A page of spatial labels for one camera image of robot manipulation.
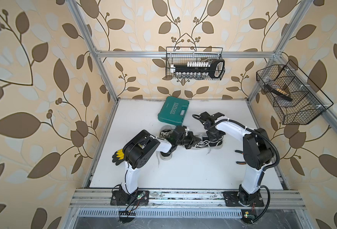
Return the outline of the black white sneaker with laces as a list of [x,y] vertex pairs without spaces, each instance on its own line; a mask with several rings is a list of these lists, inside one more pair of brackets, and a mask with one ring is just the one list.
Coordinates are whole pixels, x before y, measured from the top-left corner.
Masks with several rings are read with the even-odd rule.
[[[163,126],[160,131],[160,138],[168,139],[172,134],[173,129],[171,126]],[[176,150],[177,146],[172,146],[168,153],[160,153],[160,158],[162,160],[170,160],[172,158],[172,153]]]

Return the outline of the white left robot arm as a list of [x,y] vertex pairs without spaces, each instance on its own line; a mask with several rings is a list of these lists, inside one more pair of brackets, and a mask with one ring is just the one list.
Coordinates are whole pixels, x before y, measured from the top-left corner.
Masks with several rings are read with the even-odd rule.
[[159,136],[150,134],[147,130],[140,131],[122,149],[112,156],[112,162],[119,165],[125,163],[124,181],[112,190],[112,206],[133,206],[134,204],[147,205],[150,192],[140,190],[138,179],[140,169],[147,164],[154,153],[162,158],[170,159],[178,146],[185,149],[195,147],[201,138],[195,136],[186,126],[164,126]]

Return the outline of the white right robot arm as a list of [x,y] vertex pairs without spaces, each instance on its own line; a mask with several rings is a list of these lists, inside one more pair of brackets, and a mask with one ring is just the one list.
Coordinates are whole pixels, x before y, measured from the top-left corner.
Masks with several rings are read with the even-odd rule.
[[262,128],[251,129],[225,118],[222,113],[210,115],[207,112],[194,114],[207,131],[209,140],[219,140],[228,134],[242,143],[246,163],[244,179],[238,191],[225,191],[223,197],[227,207],[264,207],[261,196],[261,182],[267,169],[279,164],[279,152]]

